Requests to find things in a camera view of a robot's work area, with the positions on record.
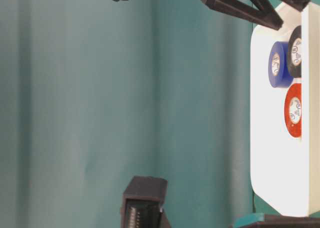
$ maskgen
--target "red electrical tape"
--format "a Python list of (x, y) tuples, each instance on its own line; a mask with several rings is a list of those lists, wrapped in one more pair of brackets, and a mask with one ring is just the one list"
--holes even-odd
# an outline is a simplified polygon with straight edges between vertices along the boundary
[(284, 120), (286, 128), (293, 137), (301, 137), (302, 102), (301, 84), (293, 84), (285, 97)]

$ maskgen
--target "blue electrical tape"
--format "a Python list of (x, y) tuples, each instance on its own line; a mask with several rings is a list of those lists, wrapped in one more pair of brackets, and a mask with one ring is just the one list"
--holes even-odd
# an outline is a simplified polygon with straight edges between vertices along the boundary
[(269, 56), (269, 81), (272, 87), (289, 87), (293, 81), (287, 66), (288, 42), (274, 43)]

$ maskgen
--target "electrical tape roll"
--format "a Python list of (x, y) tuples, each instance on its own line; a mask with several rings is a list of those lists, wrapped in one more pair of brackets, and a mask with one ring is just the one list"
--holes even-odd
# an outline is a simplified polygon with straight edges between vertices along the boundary
[(284, 120), (290, 135), (295, 138), (301, 137), (302, 100), (300, 83), (295, 83), (290, 86), (286, 94)]
[(300, 78), (302, 66), (301, 25), (297, 26), (291, 34), (286, 62), (290, 75), (294, 78)]
[(270, 85), (276, 87), (289, 87), (293, 77), (289, 74), (287, 66), (288, 42), (277, 41), (272, 46), (268, 74)]

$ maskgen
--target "teal backdrop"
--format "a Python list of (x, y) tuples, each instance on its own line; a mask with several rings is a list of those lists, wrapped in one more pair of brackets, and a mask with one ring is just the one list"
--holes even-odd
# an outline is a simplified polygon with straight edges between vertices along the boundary
[(1, 227), (118, 228), (133, 175), (169, 181), (174, 228), (270, 211), (249, 175), (252, 28), (199, 0), (0, 0)]

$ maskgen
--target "white tray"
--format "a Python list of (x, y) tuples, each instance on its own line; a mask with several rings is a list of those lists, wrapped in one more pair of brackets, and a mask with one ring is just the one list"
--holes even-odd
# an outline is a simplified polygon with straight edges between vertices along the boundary
[[(302, 13), (282, 3), (275, 31), (258, 25), (251, 38), (250, 170), (254, 192), (280, 214), (303, 217), (320, 211), (320, 6)], [(273, 88), (268, 60), (276, 41), (289, 41), (302, 25), (302, 136), (287, 131), (284, 103), (289, 88)]]

